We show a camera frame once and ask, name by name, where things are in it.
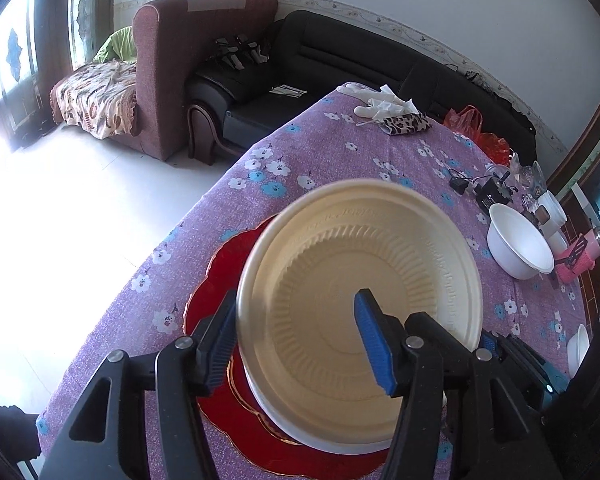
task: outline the white disposable bowl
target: white disposable bowl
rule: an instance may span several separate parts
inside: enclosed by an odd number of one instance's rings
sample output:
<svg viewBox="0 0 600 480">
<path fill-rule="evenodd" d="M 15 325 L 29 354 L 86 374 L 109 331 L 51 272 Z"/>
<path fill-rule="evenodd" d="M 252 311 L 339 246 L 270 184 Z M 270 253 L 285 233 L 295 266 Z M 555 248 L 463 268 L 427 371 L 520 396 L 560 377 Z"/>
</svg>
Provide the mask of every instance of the white disposable bowl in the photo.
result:
<svg viewBox="0 0 600 480">
<path fill-rule="evenodd" d="M 562 234 L 562 231 L 558 229 L 553 235 L 548 238 L 545 236 L 544 239 L 549 244 L 549 248 L 554 256 L 559 256 L 569 248 L 567 239 Z"/>
<path fill-rule="evenodd" d="M 242 272 L 238 346 L 264 412 L 326 452 L 389 447 L 400 410 L 376 384 L 356 327 L 360 288 L 401 322 L 425 311 L 467 348 L 480 339 L 474 258 L 433 202 L 397 184 L 346 180 L 287 207 Z"/>
<path fill-rule="evenodd" d="M 578 327 L 578 331 L 571 336 L 567 343 L 567 362 L 569 364 L 569 375 L 573 379 L 584 361 L 584 356 L 589 350 L 589 334 L 584 325 Z"/>
<path fill-rule="evenodd" d="M 543 193 L 538 199 L 538 204 L 543 205 L 549 213 L 549 220 L 540 226 L 544 238 L 549 238 L 557 233 L 567 223 L 567 215 L 560 202 L 551 191 Z"/>
<path fill-rule="evenodd" d="M 528 280 L 538 272 L 548 274 L 554 270 L 551 249 L 529 220 L 504 204 L 493 204 L 489 216 L 487 244 L 493 259 L 507 274 Z"/>
</svg>

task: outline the floor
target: floor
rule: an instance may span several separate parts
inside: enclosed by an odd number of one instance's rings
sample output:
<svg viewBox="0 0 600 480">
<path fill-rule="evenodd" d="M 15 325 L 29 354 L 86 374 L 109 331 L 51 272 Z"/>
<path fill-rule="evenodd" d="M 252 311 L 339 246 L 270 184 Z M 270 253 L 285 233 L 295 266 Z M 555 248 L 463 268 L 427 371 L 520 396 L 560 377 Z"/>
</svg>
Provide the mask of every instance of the floor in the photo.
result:
<svg viewBox="0 0 600 480">
<path fill-rule="evenodd" d="M 77 126 L 0 140 L 0 404 L 38 413 L 151 250 L 231 165 L 160 162 Z"/>
</svg>

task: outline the red plastic bag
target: red plastic bag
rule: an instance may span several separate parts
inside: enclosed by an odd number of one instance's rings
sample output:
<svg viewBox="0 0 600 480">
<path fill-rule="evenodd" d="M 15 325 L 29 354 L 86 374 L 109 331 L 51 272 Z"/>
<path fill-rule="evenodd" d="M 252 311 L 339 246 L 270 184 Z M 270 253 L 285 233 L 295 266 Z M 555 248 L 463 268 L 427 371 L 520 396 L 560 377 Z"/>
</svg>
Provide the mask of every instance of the red plastic bag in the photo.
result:
<svg viewBox="0 0 600 480">
<path fill-rule="evenodd" d="M 463 134 L 496 164 L 509 165 L 509 143 L 496 134 L 482 131 L 482 114 L 475 106 L 468 105 L 459 114 L 451 109 L 443 124 L 452 132 Z"/>
<path fill-rule="evenodd" d="M 468 105 L 459 114 L 453 108 L 446 114 L 443 124 L 456 134 L 473 140 L 482 131 L 482 114 L 475 106 Z"/>
</svg>

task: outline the scalloped red plate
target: scalloped red plate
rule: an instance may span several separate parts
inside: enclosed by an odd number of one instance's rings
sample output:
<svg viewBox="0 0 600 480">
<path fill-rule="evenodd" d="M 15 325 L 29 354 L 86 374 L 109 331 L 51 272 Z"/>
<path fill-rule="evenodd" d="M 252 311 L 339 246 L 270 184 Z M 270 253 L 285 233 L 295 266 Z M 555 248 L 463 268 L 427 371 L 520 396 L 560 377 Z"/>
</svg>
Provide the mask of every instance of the scalloped red plate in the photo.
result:
<svg viewBox="0 0 600 480">
<path fill-rule="evenodd" d="M 227 291 L 237 288 L 247 257 L 271 220 L 235 235 L 220 247 L 209 262 L 205 280 L 187 301 L 185 333 L 192 333 L 200 319 L 218 309 Z M 271 473 L 316 480 L 354 480 L 386 461 L 387 450 L 337 455 L 304 446 L 286 435 L 253 397 L 237 348 L 224 383 L 211 397 L 200 398 L 198 403 L 209 421 L 229 437 L 248 461 Z"/>
</svg>

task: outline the floral tablecloth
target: floral tablecloth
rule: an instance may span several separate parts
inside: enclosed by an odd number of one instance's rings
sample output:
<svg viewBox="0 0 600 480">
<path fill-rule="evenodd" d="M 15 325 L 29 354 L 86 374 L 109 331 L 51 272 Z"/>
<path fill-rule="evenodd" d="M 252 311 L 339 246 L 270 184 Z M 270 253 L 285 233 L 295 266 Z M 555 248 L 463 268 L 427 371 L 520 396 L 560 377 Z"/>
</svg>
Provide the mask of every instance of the floral tablecloth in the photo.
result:
<svg viewBox="0 0 600 480">
<path fill-rule="evenodd" d="M 357 126 L 355 98 L 332 92 L 254 145 L 168 234 L 120 292 L 66 371 L 38 419 L 48 454 L 91 375 L 115 348 L 129 355 L 154 352 L 175 339 L 190 293 L 209 260 L 231 236 L 259 225 L 309 190 L 346 178 L 381 178 L 433 200 L 464 235 L 482 280 L 483 327 L 519 335 L 560 370 L 567 370 L 566 341 L 584 322 L 578 282 L 554 288 L 545 276 L 519 282 L 494 261 L 487 247 L 489 218 L 467 194 L 448 186 L 449 169 L 467 176 L 490 163 L 469 139 L 432 122 L 426 132 L 388 136 L 373 123 Z M 155 399 L 147 395 L 147 444 L 154 480 L 163 480 Z M 269 480 L 275 475 L 247 462 L 229 439 L 205 421 L 222 479 Z M 436 477 L 448 476 L 452 447 L 441 438 Z M 368 478 L 378 478 L 380 470 Z"/>
</svg>

